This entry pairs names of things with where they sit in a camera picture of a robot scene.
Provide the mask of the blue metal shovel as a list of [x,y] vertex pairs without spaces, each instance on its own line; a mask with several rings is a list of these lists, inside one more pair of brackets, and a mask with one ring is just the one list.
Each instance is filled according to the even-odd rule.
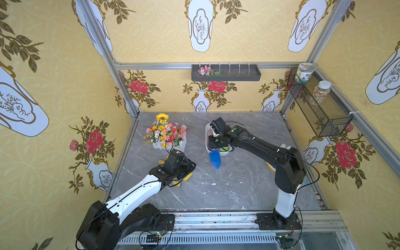
[[211,151],[209,153],[210,157],[210,162],[212,166],[216,169],[219,169],[221,167],[221,157],[220,157],[220,152],[219,151]]

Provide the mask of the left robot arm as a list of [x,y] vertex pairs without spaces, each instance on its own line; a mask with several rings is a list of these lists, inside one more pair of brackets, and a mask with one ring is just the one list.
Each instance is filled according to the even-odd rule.
[[142,181],[116,198],[93,203],[76,235],[77,250],[113,250],[129,234],[155,228],[161,212],[145,201],[166,187],[174,187],[191,177],[196,163],[178,150],[152,168]]

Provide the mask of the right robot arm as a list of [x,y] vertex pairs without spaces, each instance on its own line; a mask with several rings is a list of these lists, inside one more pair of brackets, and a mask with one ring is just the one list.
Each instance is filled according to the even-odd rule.
[[273,212],[257,214],[255,223],[259,229],[302,230],[302,216],[295,212],[297,193],[306,177],[300,152],[268,143],[241,126],[230,127],[222,118],[213,120],[210,127],[216,134],[208,137],[210,149],[238,147],[263,159],[275,170],[275,184],[279,190],[277,203]]

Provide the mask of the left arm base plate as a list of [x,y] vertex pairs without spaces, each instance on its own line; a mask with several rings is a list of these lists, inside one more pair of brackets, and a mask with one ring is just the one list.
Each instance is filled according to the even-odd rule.
[[175,225],[175,215],[174,214],[161,214],[156,218],[154,224],[150,226],[152,231],[165,230],[166,232],[172,232]]

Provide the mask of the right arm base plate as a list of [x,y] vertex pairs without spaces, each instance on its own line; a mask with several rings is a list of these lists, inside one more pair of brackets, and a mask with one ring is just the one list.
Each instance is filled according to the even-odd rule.
[[296,213],[284,218],[279,213],[259,213],[256,215],[255,223],[260,230],[289,230],[299,231],[302,229],[301,219]]

